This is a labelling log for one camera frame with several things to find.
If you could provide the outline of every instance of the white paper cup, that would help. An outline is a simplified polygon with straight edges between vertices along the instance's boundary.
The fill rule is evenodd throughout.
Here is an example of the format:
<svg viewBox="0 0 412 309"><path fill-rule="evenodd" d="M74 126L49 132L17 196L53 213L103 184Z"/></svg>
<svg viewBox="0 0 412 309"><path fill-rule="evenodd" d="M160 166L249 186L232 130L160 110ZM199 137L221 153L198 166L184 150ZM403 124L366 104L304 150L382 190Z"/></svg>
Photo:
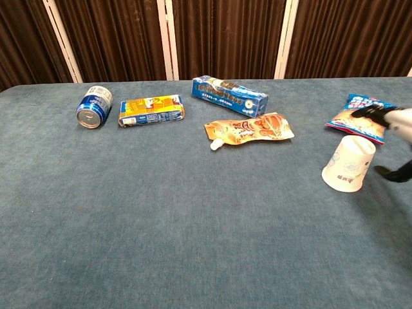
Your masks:
<svg viewBox="0 0 412 309"><path fill-rule="evenodd" d="M322 171L324 182L341 192L358 191L375 151L375 145L366 138L345 136Z"/></svg>

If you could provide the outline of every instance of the chip bag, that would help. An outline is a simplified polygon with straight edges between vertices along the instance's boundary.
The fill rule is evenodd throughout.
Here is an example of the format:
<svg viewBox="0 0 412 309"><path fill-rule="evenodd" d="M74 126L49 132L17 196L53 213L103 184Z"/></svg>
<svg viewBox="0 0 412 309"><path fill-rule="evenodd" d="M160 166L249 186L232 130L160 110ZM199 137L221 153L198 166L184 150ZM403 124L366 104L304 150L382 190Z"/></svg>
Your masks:
<svg viewBox="0 0 412 309"><path fill-rule="evenodd" d="M327 122L326 126L335 127L336 129L350 134L360 135L383 145L385 132L384 126L375 123L369 118L355 118L351 115L354 111L372 104L384 108L394 107L392 104L378 100L377 98L351 93L349 94L348 102L343 107L342 111Z"/></svg>

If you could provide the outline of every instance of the brown curtain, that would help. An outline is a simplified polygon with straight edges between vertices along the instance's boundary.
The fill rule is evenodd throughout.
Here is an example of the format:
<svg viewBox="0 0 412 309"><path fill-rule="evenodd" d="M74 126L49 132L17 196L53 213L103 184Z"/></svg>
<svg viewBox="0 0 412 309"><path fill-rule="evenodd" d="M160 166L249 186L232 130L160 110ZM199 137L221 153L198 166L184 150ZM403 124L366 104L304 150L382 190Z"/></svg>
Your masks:
<svg viewBox="0 0 412 309"><path fill-rule="evenodd" d="M156 0L55 0L84 82L166 79Z"/></svg>
<svg viewBox="0 0 412 309"><path fill-rule="evenodd" d="M72 82L42 0L1 1L0 40L0 91Z"/></svg>
<svg viewBox="0 0 412 309"><path fill-rule="evenodd" d="M173 0L179 78L273 79L286 0Z"/></svg>
<svg viewBox="0 0 412 309"><path fill-rule="evenodd" d="M406 76L411 0L301 0L285 78Z"/></svg>

